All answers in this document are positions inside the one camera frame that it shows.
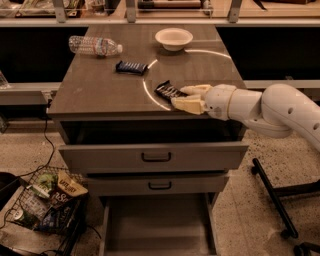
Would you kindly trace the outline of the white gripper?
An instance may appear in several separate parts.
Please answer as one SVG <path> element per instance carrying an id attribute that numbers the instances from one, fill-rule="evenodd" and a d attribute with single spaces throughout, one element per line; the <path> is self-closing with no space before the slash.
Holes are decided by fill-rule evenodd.
<path id="1" fill-rule="evenodd" d="M 236 91 L 235 86 L 221 84 L 212 87 L 209 84 L 200 84 L 184 86 L 180 91 L 191 96 L 172 98 L 171 103 L 176 109 L 195 115 L 206 111 L 214 119 L 229 119 L 228 108 L 232 94 Z"/>

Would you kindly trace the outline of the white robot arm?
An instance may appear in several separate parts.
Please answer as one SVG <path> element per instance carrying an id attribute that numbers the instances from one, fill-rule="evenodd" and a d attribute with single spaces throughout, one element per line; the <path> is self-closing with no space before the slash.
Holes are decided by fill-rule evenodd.
<path id="1" fill-rule="evenodd" d="M 257 133 L 285 138 L 296 131 L 320 151 L 320 107 L 286 84 L 273 84 L 263 92 L 233 85 L 185 86 L 185 97 L 174 97 L 179 110 L 223 121 L 235 120 Z"/>

